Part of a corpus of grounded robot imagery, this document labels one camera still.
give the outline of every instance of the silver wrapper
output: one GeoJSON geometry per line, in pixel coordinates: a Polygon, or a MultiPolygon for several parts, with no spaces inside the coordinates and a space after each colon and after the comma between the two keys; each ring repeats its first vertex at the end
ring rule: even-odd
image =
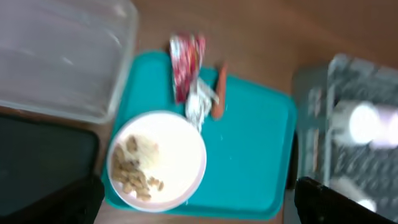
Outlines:
{"type": "Polygon", "coordinates": [[[185,105],[185,116],[199,132],[211,110],[212,99],[218,103],[218,96],[202,79],[198,78],[191,83],[188,100],[185,105]]]}

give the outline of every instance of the wooden table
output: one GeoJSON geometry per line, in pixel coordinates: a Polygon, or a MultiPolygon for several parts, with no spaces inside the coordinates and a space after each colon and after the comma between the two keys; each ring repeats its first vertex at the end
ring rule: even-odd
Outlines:
{"type": "MultiPolygon", "coordinates": [[[[134,4],[140,12],[136,52],[164,48],[173,32],[202,32],[207,39],[206,66],[226,60],[231,73],[286,93],[290,93],[296,69],[326,62],[338,52],[398,67],[395,0],[135,0],[134,4]]],[[[22,115],[32,117],[31,113],[22,115]]],[[[49,119],[98,133],[99,173],[112,123],[92,126],[49,119]]],[[[204,222],[193,217],[118,211],[104,203],[96,224],[199,221],[204,222]]],[[[282,213],[269,222],[282,223],[282,213]]]]}

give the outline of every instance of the gray crate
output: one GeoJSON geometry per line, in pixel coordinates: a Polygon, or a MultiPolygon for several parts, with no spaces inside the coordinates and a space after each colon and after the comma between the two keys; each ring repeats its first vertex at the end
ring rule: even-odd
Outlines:
{"type": "Polygon", "coordinates": [[[328,124],[338,100],[398,106],[398,71],[340,54],[329,64],[299,70],[293,98],[298,112],[297,176],[326,186],[332,177],[348,176],[376,201],[377,213],[398,221],[398,149],[338,147],[328,124]]]}

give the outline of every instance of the orange carrot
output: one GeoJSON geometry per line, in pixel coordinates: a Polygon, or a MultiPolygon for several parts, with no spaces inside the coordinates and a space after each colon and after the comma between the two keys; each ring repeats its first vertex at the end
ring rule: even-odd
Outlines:
{"type": "Polygon", "coordinates": [[[225,108],[225,91],[226,91],[226,64],[224,63],[218,74],[218,82],[216,87],[216,94],[218,95],[219,102],[213,101],[211,108],[211,115],[213,119],[218,120],[223,116],[225,108]]]}

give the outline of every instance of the bowl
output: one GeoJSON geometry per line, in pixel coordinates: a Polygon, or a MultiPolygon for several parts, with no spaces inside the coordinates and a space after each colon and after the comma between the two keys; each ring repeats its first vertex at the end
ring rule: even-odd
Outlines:
{"type": "Polygon", "coordinates": [[[148,112],[128,121],[115,135],[107,157],[113,190],[126,204],[143,212],[164,212],[184,203],[199,187],[205,169],[206,147],[201,134],[183,116],[168,111],[148,112]],[[137,199],[135,192],[125,194],[122,183],[111,179],[115,145],[133,134],[145,136],[159,146],[159,165],[143,172],[147,178],[163,181],[164,189],[151,189],[148,202],[137,199]]]}

